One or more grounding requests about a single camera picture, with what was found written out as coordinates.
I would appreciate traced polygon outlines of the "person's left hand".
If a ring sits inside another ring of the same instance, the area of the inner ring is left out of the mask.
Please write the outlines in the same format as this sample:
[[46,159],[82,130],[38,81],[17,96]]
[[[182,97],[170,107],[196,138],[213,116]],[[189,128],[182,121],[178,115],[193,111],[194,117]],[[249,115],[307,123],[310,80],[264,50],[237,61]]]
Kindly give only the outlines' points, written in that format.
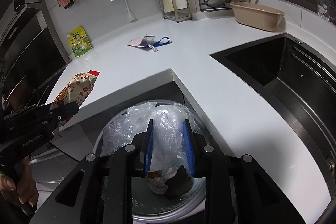
[[32,169],[29,166],[29,156],[22,160],[23,172],[21,180],[16,183],[12,178],[1,174],[1,194],[6,201],[14,205],[24,205],[29,203],[31,206],[37,205],[39,193],[36,182],[33,179]]

